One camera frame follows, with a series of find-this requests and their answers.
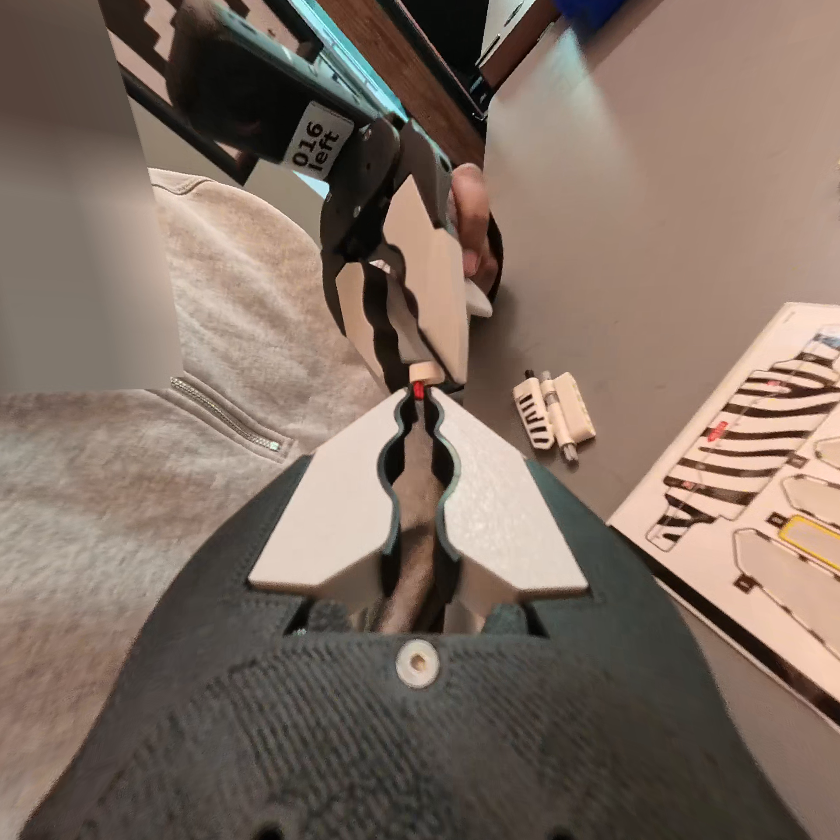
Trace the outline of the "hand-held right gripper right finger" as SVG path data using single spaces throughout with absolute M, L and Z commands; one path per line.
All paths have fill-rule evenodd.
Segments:
M 587 580 L 532 473 L 536 466 L 437 387 L 425 391 L 433 472 L 435 582 L 447 618 L 585 595 Z

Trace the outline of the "person's grey sweater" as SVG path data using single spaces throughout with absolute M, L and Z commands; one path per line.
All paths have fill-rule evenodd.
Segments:
M 183 565 L 383 397 L 281 211 L 150 169 L 185 371 L 161 391 L 2 398 L 1 828 L 67 767 Z

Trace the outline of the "brown wooden table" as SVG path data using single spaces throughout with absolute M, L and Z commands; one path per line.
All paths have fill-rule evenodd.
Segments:
M 557 2 L 324 1 L 350 46 L 456 165 L 483 167 L 490 105 L 543 36 Z

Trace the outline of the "white striped lego assembly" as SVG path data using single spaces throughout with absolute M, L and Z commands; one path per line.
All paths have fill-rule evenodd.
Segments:
M 532 449 L 556 447 L 567 465 L 577 466 L 578 448 L 592 441 L 596 431 L 572 373 L 553 376 L 527 369 L 511 394 Z

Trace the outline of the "person's left hand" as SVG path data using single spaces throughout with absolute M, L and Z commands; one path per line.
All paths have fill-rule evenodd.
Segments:
M 490 237 L 491 213 L 483 171 L 474 163 L 452 173 L 448 212 L 454 220 L 466 279 L 493 300 L 501 276 L 501 258 Z

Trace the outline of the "lego sticker sheet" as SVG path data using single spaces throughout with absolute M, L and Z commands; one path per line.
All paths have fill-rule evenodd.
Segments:
M 788 302 L 608 524 L 838 728 L 839 307 Z

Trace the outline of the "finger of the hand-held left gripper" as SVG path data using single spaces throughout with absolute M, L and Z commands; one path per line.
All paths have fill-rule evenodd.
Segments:
M 421 338 L 448 379 L 465 384 L 469 325 L 461 248 L 446 228 L 434 225 L 413 175 L 395 191 L 383 234 L 402 256 Z
M 374 380 L 389 393 L 410 385 L 409 369 L 420 361 L 417 328 L 393 273 L 377 260 L 351 263 L 335 285 L 344 335 Z

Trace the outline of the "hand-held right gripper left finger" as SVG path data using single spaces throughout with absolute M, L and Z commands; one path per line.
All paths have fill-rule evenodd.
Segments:
M 314 451 L 248 574 L 252 588 L 337 602 L 351 615 L 393 589 L 402 519 L 393 486 L 414 423 L 404 388 Z

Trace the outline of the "blue plastic bin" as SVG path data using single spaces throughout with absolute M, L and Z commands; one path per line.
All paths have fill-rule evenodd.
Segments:
M 552 1 L 551 4 L 577 39 L 585 43 L 615 20 L 643 19 L 661 1 Z

